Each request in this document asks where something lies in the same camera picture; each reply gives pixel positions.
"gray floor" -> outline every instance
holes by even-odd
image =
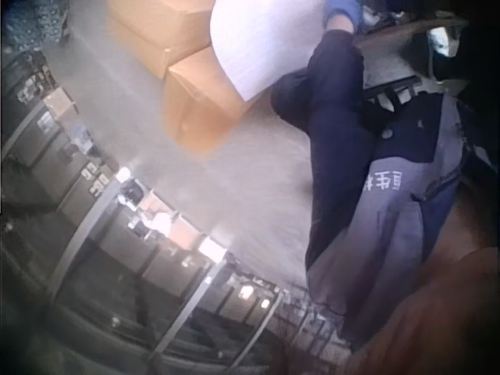
[[[193,159],[163,128],[162,83],[109,36],[105,0],[71,3],[70,41],[45,54],[99,147],[255,274],[304,285],[312,201],[308,138],[278,119],[263,98],[223,147],[207,160]],[[413,74],[396,54],[406,42],[364,52],[367,86]]]

